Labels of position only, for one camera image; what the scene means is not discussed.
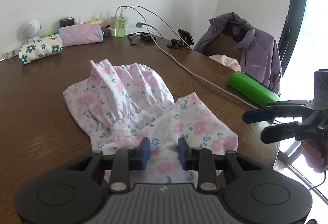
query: sleeve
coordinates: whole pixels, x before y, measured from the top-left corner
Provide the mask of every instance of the sleeve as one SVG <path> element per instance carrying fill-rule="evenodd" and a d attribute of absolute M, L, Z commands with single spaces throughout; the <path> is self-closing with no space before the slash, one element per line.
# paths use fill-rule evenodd
<path fill-rule="evenodd" d="M 215 37 L 215 29 L 212 25 L 209 26 L 207 32 L 196 43 L 194 50 L 203 54 L 206 49 L 206 45 Z"/>
<path fill-rule="evenodd" d="M 279 50 L 276 43 L 276 40 L 273 41 L 273 53 L 272 53 L 272 62 L 271 62 L 271 80 L 270 80 L 270 89 L 280 95 L 280 79 L 281 79 L 281 61 L 279 56 Z"/>

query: wooden table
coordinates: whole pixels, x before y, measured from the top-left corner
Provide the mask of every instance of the wooden table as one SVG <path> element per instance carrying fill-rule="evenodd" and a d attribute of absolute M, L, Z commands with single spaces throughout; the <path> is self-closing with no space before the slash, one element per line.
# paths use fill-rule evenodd
<path fill-rule="evenodd" d="M 158 39 L 163 49 L 192 72 L 230 90 L 226 85 L 231 69 L 189 49 L 169 49 L 167 43 Z M 63 91 L 89 77 L 89 60 L 106 58 L 113 65 L 137 62 L 153 68 L 175 100 L 196 92 L 239 136 L 240 153 L 273 166 L 278 144 L 260 141 L 260 131 L 268 123 L 243 123 L 242 114 L 249 106 L 195 79 L 153 43 L 137 47 L 130 46 L 127 38 L 106 37 L 103 43 L 67 47 L 60 54 L 24 66 L 18 57 L 0 62 L 0 223 L 20 223 L 13 198 L 22 183 L 91 151 L 89 137 L 71 117 Z"/>

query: floral pajama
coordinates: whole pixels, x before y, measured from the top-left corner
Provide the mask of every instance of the floral pajama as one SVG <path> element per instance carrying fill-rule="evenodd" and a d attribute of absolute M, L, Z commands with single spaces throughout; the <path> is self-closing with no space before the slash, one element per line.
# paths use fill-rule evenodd
<path fill-rule="evenodd" d="M 112 66 L 91 61 L 91 76 L 64 91 L 68 109 L 89 135 L 93 150 L 111 155 L 118 148 L 150 139 L 145 171 L 131 172 L 131 183 L 197 182 L 197 172 L 183 171 L 177 143 L 214 154 L 237 150 L 238 137 L 192 93 L 176 103 L 162 78 L 141 64 Z"/>

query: floral pouch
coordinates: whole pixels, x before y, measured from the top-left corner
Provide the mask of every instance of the floral pouch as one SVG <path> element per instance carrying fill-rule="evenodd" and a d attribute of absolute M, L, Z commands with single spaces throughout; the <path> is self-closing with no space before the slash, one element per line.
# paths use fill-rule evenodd
<path fill-rule="evenodd" d="M 19 51 L 21 64 L 28 64 L 32 60 L 57 54 L 63 50 L 62 39 L 58 34 L 33 40 L 22 46 Z"/>

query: bottle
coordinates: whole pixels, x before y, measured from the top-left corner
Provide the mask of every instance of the bottle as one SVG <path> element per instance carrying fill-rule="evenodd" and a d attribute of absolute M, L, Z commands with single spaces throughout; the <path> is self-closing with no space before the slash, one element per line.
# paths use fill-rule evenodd
<path fill-rule="evenodd" d="M 76 22 L 77 25 L 83 24 L 82 18 L 79 18 L 78 21 Z"/>
<path fill-rule="evenodd" d="M 124 8 L 121 9 L 120 16 L 117 20 L 117 29 L 116 29 L 116 35 L 117 37 L 124 37 L 125 36 L 125 14 L 124 14 Z"/>

